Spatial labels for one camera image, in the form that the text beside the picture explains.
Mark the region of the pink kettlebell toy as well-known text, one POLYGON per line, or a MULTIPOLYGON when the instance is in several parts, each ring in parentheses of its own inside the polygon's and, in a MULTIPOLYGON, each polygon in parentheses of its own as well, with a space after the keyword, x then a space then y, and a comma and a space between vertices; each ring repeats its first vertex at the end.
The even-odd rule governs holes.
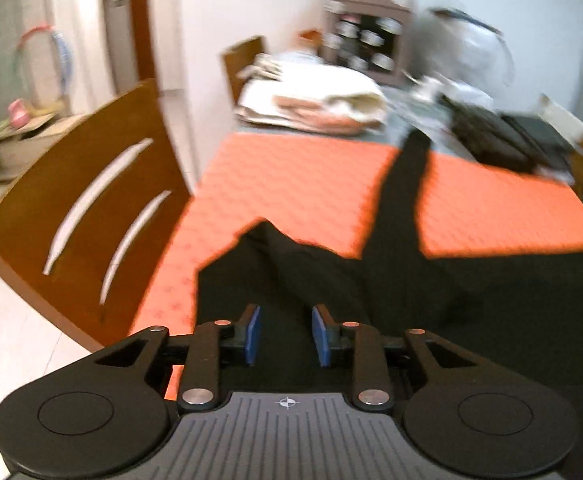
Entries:
POLYGON ((22 99, 14 100, 8 106, 9 123, 12 128, 20 129, 31 120, 31 114, 22 99))

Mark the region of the black garment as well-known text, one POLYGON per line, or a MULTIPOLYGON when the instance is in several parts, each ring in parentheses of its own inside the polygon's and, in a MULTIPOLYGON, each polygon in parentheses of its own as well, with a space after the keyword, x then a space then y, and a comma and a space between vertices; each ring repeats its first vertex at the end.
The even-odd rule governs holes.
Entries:
POLYGON ((425 328, 558 389, 575 404, 579 441, 564 466, 583 479, 583 250, 560 254, 429 258, 415 221, 430 141, 413 131, 379 192, 361 255, 341 257, 296 242, 260 221, 198 274, 197 318, 236 320, 262 309, 262 344, 253 367, 224 370, 224 390, 338 390, 348 365, 320 367, 312 310, 337 322, 372 325, 398 337, 425 328))

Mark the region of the far wooden chair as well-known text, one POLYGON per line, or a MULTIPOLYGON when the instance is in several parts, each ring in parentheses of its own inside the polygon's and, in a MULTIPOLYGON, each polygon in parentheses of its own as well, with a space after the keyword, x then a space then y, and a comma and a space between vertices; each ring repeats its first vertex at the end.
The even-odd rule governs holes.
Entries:
POLYGON ((224 65, 229 94, 233 103, 237 104, 242 88, 249 76, 247 68, 259 54, 266 52, 266 42, 263 36, 253 36, 225 49, 221 54, 224 65))

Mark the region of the near wooden chair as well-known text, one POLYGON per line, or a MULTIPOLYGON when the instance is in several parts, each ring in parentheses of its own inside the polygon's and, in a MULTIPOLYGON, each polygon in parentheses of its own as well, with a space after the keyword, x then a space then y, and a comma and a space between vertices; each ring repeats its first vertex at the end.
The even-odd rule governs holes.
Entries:
POLYGON ((142 81, 72 127, 0 199, 0 278, 90 351, 132 333, 190 200, 142 81))

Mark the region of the orange patterned tablecloth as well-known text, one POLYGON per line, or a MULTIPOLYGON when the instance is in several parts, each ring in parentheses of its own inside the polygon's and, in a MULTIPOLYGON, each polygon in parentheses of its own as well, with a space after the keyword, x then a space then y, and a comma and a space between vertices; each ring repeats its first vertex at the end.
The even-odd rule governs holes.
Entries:
MULTIPOLYGON (((311 136, 231 136, 180 215, 134 330, 164 325, 187 334, 202 323, 199 271, 263 220, 298 243, 357 258, 401 148, 311 136)), ((429 258, 583 250, 583 203, 568 185, 466 162, 431 146, 415 221, 429 258)))

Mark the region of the dark grey clothes pile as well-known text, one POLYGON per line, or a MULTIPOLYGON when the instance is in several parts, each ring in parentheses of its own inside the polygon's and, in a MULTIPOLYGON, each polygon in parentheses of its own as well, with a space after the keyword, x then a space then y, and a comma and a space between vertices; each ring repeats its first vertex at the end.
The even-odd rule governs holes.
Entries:
POLYGON ((480 164, 572 181, 576 149, 543 119, 497 114, 447 96, 438 102, 451 113, 451 133, 480 164))

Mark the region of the wooden chair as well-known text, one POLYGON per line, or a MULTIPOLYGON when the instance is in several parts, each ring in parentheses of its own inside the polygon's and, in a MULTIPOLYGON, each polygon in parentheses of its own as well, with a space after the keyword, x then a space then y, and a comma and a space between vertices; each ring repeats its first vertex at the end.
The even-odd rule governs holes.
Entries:
POLYGON ((237 104, 242 88, 249 76, 247 68, 259 54, 266 52, 266 42, 263 36, 253 36, 225 49, 221 54, 224 65, 229 94, 233 103, 237 104))
POLYGON ((190 200, 142 81, 72 127, 0 199, 0 278, 90 351, 132 333, 190 200))

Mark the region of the cardboard box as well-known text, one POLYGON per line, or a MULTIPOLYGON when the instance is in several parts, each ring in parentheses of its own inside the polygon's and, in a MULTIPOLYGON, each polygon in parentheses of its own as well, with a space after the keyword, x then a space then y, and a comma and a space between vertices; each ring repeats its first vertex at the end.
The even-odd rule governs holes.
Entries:
POLYGON ((571 187, 583 201, 583 121, 546 94, 541 95, 538 116, 573 147, 573 153, 570 155, 573 177, 571 187))

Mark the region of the colourful hula hoop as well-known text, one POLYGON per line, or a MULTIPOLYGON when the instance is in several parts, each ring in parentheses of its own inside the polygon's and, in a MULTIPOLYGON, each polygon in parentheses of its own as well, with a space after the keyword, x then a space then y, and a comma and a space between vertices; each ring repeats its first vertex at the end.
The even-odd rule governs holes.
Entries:
POLYGON ((22 90, 24 109, 32 116, 68 117, 73 56, 64 35, 48 23, 26 30, 17 41, 12 62, 22 90))

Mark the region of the low wooden tv cabinet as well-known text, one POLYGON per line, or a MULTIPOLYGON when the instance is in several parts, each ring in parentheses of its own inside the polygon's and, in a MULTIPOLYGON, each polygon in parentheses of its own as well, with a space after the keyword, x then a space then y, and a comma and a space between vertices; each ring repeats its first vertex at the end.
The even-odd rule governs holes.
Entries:
POLYGON ((0 127, 0 184, 16 180, 86 115, 35 117, 25 126, 0 127))

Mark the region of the folded cream blanket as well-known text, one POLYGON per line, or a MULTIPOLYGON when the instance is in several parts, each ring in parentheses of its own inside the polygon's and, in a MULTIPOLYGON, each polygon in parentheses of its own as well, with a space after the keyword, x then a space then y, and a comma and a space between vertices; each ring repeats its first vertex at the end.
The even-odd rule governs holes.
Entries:
POLYGON ((238 73, 235 114, 252 125, 353 136, 386 121, 380 87, 356 70, 300 52, 261 53, 238 73))

